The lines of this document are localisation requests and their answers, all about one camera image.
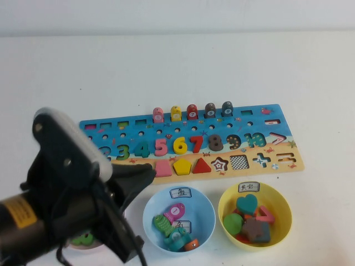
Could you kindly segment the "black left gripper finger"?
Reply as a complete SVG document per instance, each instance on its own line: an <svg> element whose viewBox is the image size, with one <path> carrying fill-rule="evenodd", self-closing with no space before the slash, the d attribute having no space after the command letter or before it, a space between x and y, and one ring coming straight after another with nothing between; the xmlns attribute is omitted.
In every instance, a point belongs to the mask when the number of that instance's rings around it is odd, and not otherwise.
<svg viewBox="0 0 355 266"><path fill-rule="evenodd" d="M155 175L136 175L119 179L118 186L122 193L120 210L126 210L139 193L153 182L154 178Z"/></svg>
<svg viewBox="0 0 355 266"><path fill-rule="evenodd" d="M155 170L150 164L137 164L137 165L118 165L112 164L113 173L111 178L120 179L134 177L137 175L148 176L149 178L155 177Z"/></svg>

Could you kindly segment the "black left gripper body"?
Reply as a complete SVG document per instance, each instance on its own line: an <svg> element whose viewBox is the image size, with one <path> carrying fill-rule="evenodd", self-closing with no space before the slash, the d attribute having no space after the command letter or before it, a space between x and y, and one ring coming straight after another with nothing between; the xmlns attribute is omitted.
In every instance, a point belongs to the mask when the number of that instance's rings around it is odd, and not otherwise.
<svg viewBox="0 0 355 266"><path fill-rule="evenodd" d="M135 235L123 212L120 210L122 193L118 180L90 180L83 186L94 197L98 209L98 222L92 226L92 234L126 263L138 257L144 263L144 241Z"/></svg>

